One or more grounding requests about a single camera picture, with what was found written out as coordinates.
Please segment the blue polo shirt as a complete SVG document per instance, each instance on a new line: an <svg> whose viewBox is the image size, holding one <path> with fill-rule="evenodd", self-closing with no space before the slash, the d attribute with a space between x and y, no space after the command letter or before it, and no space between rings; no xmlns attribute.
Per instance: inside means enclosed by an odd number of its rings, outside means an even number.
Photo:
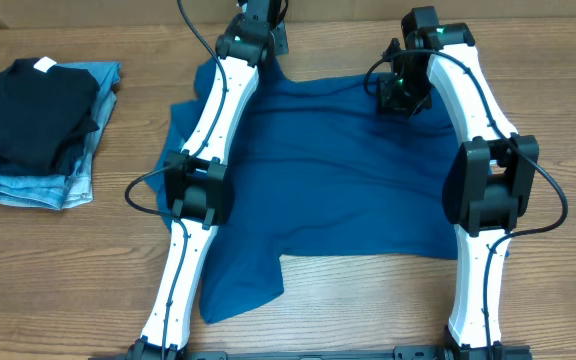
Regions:
<svg viewBox="0 0 576 360"><path fill-rule="evenodd" d="M205 321L279 297L284 255L456 258L441 202L458 148L446 104L432 91L417 115L381 114L363 84L294 82L278 65L261 75L230 149L231 215L202 271Z"/></svg>

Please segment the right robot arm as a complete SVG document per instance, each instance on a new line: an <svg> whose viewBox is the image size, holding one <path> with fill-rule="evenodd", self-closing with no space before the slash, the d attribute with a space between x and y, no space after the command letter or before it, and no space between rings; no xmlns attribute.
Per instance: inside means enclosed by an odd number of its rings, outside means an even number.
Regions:
<svg viewBox="0 0 576 360"><path fill-rule="evenodd" d="M509 237L525 213L539 156L500 111L464 23L443 25L432 6L401 21L403 38L382 55L391 71L376 85L377 110L412 117L443 101L459 145L442 188L458 248L457 280L444 345L436 359L529 359L527 346L501 341L501 280Z"/></svg>

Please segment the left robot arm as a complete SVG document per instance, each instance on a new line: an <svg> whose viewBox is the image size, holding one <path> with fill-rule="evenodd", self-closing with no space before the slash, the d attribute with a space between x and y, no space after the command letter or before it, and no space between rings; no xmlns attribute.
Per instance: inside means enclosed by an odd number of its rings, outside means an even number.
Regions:
<svg viewBox="0 0 576 360"><path fill-rule="evenodd" d="M282 0L246 0L208 49L214 81L192 135L164 157L152 176L164 179L171 238L156 300L128 359L181 359L209 247L227 222L234 191L228 157L241 116L256 91L260 70L287 50Z"/></svg>

